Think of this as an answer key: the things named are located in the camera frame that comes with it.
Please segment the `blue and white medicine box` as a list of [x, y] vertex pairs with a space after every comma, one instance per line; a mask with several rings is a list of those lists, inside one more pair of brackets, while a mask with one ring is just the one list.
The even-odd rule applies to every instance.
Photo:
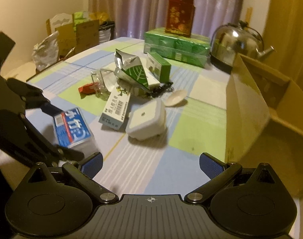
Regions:
[[86, 146], [95, 146], [94, 136], [81, 109], [63, 111], [53, 117], [54, 135], [58, 145], [80, 151]]

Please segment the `red wedding candy packet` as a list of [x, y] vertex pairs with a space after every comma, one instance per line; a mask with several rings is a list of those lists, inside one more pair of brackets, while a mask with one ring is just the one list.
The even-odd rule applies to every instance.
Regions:
[[79, 87], [78, 91], [80, 94], [90, 95], [99, 92], [99, 88], [97, 86], [97, 83], [89, 83]]

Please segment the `long white ointment box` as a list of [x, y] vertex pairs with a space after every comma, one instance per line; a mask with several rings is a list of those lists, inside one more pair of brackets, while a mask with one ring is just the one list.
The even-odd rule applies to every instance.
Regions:
[[124, 123], [130, 96], [130, 86], [116, 84], [100, 116], [99, 123], [118, 131]]

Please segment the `white square plastic device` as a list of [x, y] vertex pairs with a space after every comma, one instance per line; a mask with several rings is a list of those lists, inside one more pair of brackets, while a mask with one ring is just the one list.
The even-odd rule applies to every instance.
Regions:
[[166, 116], [163, 101], [160, 98], [153, 99], [130, 114], [126, 133], [139, 141], [160, 135], [167, 128]]

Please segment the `white plastic spoon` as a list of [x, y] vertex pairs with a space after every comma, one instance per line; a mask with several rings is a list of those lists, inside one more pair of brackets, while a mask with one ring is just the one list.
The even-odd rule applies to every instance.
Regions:
[[174, 107], [180, 104], [184, 98], [187, 96], [186, 90], [177, 90], [174, 91], [165, 101], [164, 105], [166, 107]]

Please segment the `silver green foil pouch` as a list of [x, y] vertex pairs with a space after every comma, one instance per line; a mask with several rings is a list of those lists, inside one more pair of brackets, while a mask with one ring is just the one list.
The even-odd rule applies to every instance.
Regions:
[[116, 77], [133, 86], [137, 86], [145, 91], [149, 91], [146, 73], [138, 56], [116, 49], [114, 53], [114, 60], [114, 74]]

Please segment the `crumpled silver foil bag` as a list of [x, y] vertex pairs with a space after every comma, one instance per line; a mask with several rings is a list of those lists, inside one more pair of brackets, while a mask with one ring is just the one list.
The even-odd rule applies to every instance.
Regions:
[[58, 36], [59, 32], [55, 31], [41, 43], [34, 46], [32, 51], [32, 61], [34, 62], [37, 71], [42, 71], [58, 61]]

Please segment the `clear plastic wrapper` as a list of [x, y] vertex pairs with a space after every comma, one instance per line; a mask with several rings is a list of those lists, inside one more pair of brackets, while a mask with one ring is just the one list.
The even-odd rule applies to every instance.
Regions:
[[91, 72], [93, 88], [97, 97], [108, 99], [117, 77], [112, 70], [100, 69]]

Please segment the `open brown cardboard box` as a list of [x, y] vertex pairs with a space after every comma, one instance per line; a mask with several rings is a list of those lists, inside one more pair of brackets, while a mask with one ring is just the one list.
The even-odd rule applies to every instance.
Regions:
[[289, 77], [237, 55], [226, 88], [226, 162], [271, 164], [303, 198], [303, 91]]

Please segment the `brown cardboard boxes pile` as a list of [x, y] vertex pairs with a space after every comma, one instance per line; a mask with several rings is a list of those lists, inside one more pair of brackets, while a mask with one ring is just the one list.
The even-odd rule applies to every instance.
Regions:
[[58, 32], [58, 58], [65, 59], [112, 40], [115, 22], [105, 12], [61, 13], [46, 20], [46, 30]]

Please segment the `white green medicine box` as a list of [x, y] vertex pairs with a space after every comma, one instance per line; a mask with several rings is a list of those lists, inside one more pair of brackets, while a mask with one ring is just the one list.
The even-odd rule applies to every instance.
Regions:
[[144, 66], [145, 76], [148, 83], [149, 90], [153, 90], [157, 87], [160, 87], [160, 82], [155, 78], [155, 76]]

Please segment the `small green carton box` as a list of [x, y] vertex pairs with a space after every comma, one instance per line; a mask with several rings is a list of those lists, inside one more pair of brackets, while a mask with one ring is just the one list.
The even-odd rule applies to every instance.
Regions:
[[147, 53], [147, 68], [160, 83], [169, 82], [171, 64], [158, 53]]

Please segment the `large green wrapped box pack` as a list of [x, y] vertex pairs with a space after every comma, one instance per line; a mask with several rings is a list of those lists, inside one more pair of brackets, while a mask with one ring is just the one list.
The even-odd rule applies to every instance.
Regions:
[[156, 52], [161, 57], [204, 68], [210, 52], [210, 38], [198, 34], [191, 37], [166, 33], [165, 28], [144, 34], [144, 53]]

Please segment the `stainless steel kettle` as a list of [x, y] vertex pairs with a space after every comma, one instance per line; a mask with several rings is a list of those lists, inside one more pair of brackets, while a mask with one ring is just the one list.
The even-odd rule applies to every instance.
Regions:
[[210, 42], [210, 62], [216, 68], [231, 73], [238, 54], [263, 61], [275, 51], [273, 46], [266, 48], [262, 35], [251, 28], [248, 22], [228, 23], [219, 26]]

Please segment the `purple curtain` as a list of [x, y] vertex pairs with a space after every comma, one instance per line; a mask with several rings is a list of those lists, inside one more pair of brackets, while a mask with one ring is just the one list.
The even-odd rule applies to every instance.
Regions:
[[[106, 12], [115, 22], [115, 37], [142, 39], [148, 30], [166, 25], [169, 0], [88, 0], [92, 12]], [[237, 23], [243, 0], [194, 0], [192, 33], [211, 37], [226, 23]]]

